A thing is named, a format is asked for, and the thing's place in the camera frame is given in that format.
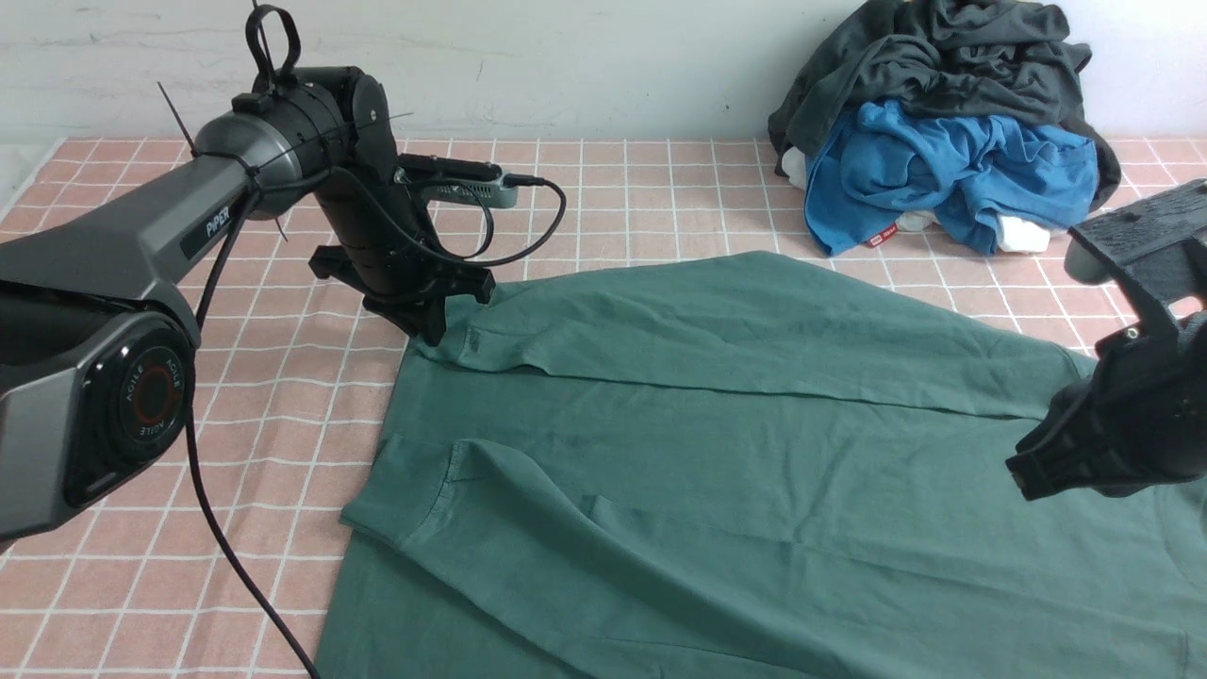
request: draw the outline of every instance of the green t-shirt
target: green t-shirt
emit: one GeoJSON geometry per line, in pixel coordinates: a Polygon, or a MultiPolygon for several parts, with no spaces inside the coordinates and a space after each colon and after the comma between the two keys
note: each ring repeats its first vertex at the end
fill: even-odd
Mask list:
{"type": "Polygon", "coordinates": [[[413,344],[326,679],[1207,675],[1207,486],[1026,503],[1092,369],[769,253],[503,285],[413,344]]]}

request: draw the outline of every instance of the clothing tag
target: clothing tag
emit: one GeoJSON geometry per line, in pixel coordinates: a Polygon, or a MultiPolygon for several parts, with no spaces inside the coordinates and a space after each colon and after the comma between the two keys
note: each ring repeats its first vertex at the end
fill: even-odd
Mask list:
{"type": "Polygon", "coordinates": [[[873,235],[871,238],[869,238],[868,241],[864,242],[864,245],[867,245],[868,247],[879,247],[879,246],[884,245],[885,240],[888,240],[893,235],[897,235],[897,224],[896,223],[890,224],[888,228],[886,228],[886,229],[881,230],[880,233],[877,233],[877,234],[873,235]]]}

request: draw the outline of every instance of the robotic arm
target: robotic arm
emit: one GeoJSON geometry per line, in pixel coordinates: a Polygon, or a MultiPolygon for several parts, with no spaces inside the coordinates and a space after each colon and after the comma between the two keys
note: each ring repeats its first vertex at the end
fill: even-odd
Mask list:
{"type": "Polygon", "coordinates": [[[540,177],[398,156],[380,83],[356,68],[297,68],[287,12],[257,7],[246,36],[260,75],[189,140],[191,162],[0,245],[0,554],[78,515],[176,440],[200,345],[198,315],[176,285],[246,218],[275,218],[313,192],[339,239],[317,248],[314,273],[436,345],[445,298],[488,302],[495,281],[485,267],[533,251],[565,211],[565,194],[540,177]],[[257,40],[272,13],[290,42],[280,69],[257,40]],[[524,252],[480,262],[441,246],[427,200],[480,205],[492,224],[489,207],[512,206],[518,186],[537,185],[562,207],[524,252]]]}

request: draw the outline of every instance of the wall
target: wall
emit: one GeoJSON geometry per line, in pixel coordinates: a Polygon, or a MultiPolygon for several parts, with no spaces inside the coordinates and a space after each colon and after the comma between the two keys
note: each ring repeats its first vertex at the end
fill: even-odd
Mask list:
{"type": "MultiPolygon", "coordinates": [[[[278,0],[303,64],[377,75],[410,135],[763,133],[858,0],[278,0]]],[[[1207,134],[1207,4],[1067,0],[1091,122],[1207,134]]],[[[245,0],[0,0],[0,142],[198,127],[252,74],[245,0]]]]}

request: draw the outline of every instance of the grout line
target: grout line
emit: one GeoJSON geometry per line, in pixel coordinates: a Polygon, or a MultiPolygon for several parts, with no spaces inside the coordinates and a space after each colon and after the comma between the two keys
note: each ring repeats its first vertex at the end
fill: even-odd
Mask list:
{"type": "MultiPolygon", "coordinates": [[[[782,254],[783,251],[780,248],[780,232],[775,228],[775,212],[771,211],[771,192],[766,189],[766,171],[764,166],[766,163],[763,160],[763,154],[759,153],[758,139],[753,140],[754,144],[754,158],[758,160],[758,177],[763,182],[763,200],[766,203],[766,222],[771,228],[771,242],[775,245],[775,251],[782,254]]],[[[801,205],[801,213],[804,213],[804,205],[801,205]]]]}
{"type": "Polygon", "coordinates": [[[671,146],[671,140],[670,140],[670,137],[667,137],[666,139],[666,176],[667,176],[666,181],[671,185],[670,186],[670,192],[671,192],[671,228],[674,228],[674,230],[675,230],[675,258],[678,259],[678,261],[683,261],[683,245],[681,242],[683,240],[683,236],[682,236],[683,234],[680,233],[678,209],[677,209],[677,205],[676,205],[676,201],[675,201],[675,188],[676,188],[676,186],[675,186],[675,156],[674,156],[674,153],[675,153],[675,150],[671,146]]]}
{"type": "MultiPolygon", "coordinates": [[[[284,219],[284,224],[286,227],[288,226],[290,221],[292,221],[292,217],[293,217],[293,212],[291,210],[285,216],[285,219],[284,219]]],[[[278,251],[280,251],[281,242],[284,242],[282,239],[278,239],[276,240],[276,247],[273,250],[274,254],[278,251]]],[[[263,273],[263,277],[261,279],[261,285],[263,285],[264,281],[267,280],[268,271],[270,269],[272,269],[272,267],[264,267],[264,273],[263,273]]],[[[310,302],[314,298],[314,291],[315,291],[316,287],[317,287],[317,281],[314,281],[314,282],[310,283],[310,292],[307,295],[307,303],[305,303],[305,306],[303,306],[303,308],[307,308],[307,306],[310,305],[310,302]]],[[[262,288],[261,289],[256,289],[256,292],[252,294],[251,308],[256,308],[256,302],[260,300],[260,293],[261,293],[261,291],[262,291],[262,288]]],[[[238,352],[239,343],[243,339],[244,332],[247,329],[247,323],[249,323],[250,320],[251,320],[250,317],[247,320],[245,320],[243,322],[241,327],[239,328],[239,334],[235,338],[235,341],[234,341],[234,345],[232,347],[231,355],[227,357],[226,368],[222,370],[222,376],[218,379],[218,384],[220,385],[222,385],[227,380],[227,376],[231,374],[231,364],[234,363],[234,357],[235,357],[235,353],[238,352]]],[[[298,334],[302,332],[302,326],[303,324],[304,323],[302,322],[302,320],[298,318],[297,327],[293,328],[293,338],[290,341],[290,349],[287,349],[285,351],[285,356],[281,357],[281,365],[276,369],[276,377],[278,379],[280,379],[281,374],[285,371],[285,367],[288,364],[290,352],[292,351],[293,344],[297,343],[297,338],[298,338],[298,334]]],[[[256,458],[256,449],[260,446],[260,437],[264,432],[264,425],[268,422],[267,421],[267,416],[272,411],[273,402],[276,398],[276,388],[278,388],[278,386],[279,385],[274,385],[273,386],[272,392],[268,396],[268,402],[264,405],[264,410],[261,414],[260,427],[256,431],[255,439],[252,439],[251,450],[247,452],[247,464],[244,467],[243,473],[239,475],[239,482],[235,486],[235,492],[234,492],[234,499],[235,499],[235,502],[238,502],[239,498],[243,496],[244,484],[247,480],[247,472],[251,469],[251,462],[256,458]]],[[[200,446],[202,432],[204,431],[206,423],[209,423],[210,416],[214,412],[214,404],[216,404],[218,402],[218,398],[221,398],[221,396],[222,396],[222,388],[218,387],[217,390],[214,391],[214,396],[210,398],[210,403],[205,408],[205,417],[198,425],[198,432],[197,432],[198,446],[200,446]]],[[[174,504],[175,504],[175,497],[173,497],[171,501],[169,501],[169,507],[174,505],[174,504]]],[[[233,511],[231,514],[228,514],[226,516],[226,521],[223,522],[223,526],[222,526],[222,533],[227,537],[228,540],[232,542],[232,548],[234,546],[233,545],[234,542],[233,542],[233,539],[231,537],[231,526],[234,522],[235,515],[237,515],[237,513],[233,513],[233,511]]],[[[220,558],[225,558],[225,557],[223,557],[221,550],[218,550],[217,545],[215,544],[214,548],[211,549],[210,567],[209,567],[209,569],[206,572],[206,575],[205,575],[205,583],[202,585],[202,592],[200,592],[200,595],[198,595],[198,599],[197,599],[197,608],[198,609],[202,608],[202,604],[205,603],[205,597],[209,595],[210,584],[214,581],[214,573],[215,573],[215,570],[217,570],[217,563],[218,563],[220,558]]],[[[171,673],[173,677],[179,677],[180,675],[181,665],[185,662],[185,657],[188,655],[188,646],[192,643],[192,640],[193,640],[193,633],[197,630],[197,620],[198,620],[198,617],[199,617],[199,615],[194,613],[193,616],[192,616],[192,619],[189,619],[189,621],[188,621],[188,627],[185,628],[185,639],[180,644],[180,654],[176,656],[176,663],[175,663],[175,667],[174,667],[173,673],[171,673]]]]}
{"type": "MultiPolygon", "coordinates": [[[[728,227],[728,224],[725,222],[725,197],[721,192],[721,163],[717,162],[717,141],[716,141],[716,139],[710,139],[709,140],[709,147],[712,151],[712,174],[713,174],[713,176],[717,177],[717,211],[721,212],[721,236],[725,241],[725,256],[729,256],[729,254],[733,253],[733,250],[730,248],[730,245],[729,245],[729,227],[728,227]]],[[[830,268],[833,268],[833,267],[834,267],[834,264],[830,263],[830,268]]]]}
{"type": "MultiPolygon", "coordinates": [[[[339,362],[339,373],[336,375],[337,384],[339,384],[339,381],[343,380],[344,371],[348,370],[348,358],[351,356],[352,339],[356,336],[356,326],[360,322],[360,318],[361,316],[357,316],[357,318],[352,321],[352,327],[348,332],[348,345],[344,347],[344,356],[339,362]]],[[[293,521],[290,523],[288,537],[285,539],[285,548],[281,550],[282,557],[287,556],[290,551],[292,551],[293,549],[293,537],[297,534],[298,523],[301,523],[302,521],[302,510],[307,509],[305,497],[307,493],[310,491],[310,482],[314,479],[314,470],[317,469],[319,467],[319,456],[322,452],[322,444],[327,438],[328,423],[331,422],[332,416],[336,414],[336,402],[338,398],[339,398],[339,388],[337,387],[336,390],[332,390],[331,398],[327,402],[327,415],[326,417],[322,418],[323,425],[322,428],[319,431],[319,440],[314,445],[314,452],[311,453],[310,464],[309,468],[307,469],[305,481],[302,482],[302,492],[298,494],[297,507],[293,509],[293,521]]],[[[285,579],[286,563],[287,562],[282,558],[278,564],[276,576],[273,579],[273,586],[268,592],[268,601],[272,602],[273,605],[276,605],[276,597],[280,593],[280,586],[285,579]]],[[[247,679],[251,679],[252,673],[256,671],[256,666],[260,662],[260,652],[263,649],[264,633],[267,631],[268,631],[268,616],[264,616],[263,620],[260,621],[260,633],[256,637],[256,644],[251,654],[251,661],[247,663],[249,665],[247,679]]]]}

